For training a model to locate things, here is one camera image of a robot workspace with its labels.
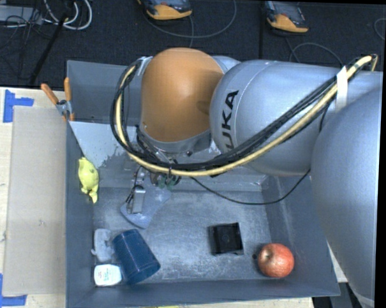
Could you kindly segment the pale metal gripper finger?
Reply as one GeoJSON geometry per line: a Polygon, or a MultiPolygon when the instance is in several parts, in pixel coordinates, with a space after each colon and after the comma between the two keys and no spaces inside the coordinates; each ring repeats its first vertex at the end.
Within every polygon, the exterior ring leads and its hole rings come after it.
{"type": "Polygon", "coordinates": [[[126,198],[126,209],[129,214],[142,212],[146,190],[143,186],[134,186],[126,198]]]}
{"type": "Polygon", "coordinates": [[[159,209],[162,208],[162,206],[164,206],[171,198],[172,192],[167,189],[156,187],[154,185],[147,186],[144,184],[143,187],[146,190],[146,195],[141,213],[127,213],[125,202],[121,207],[120,212],[122,216],[132,225],[141,229],[146,229],[150,225],[155,213],[159,211],[159,209]]]}

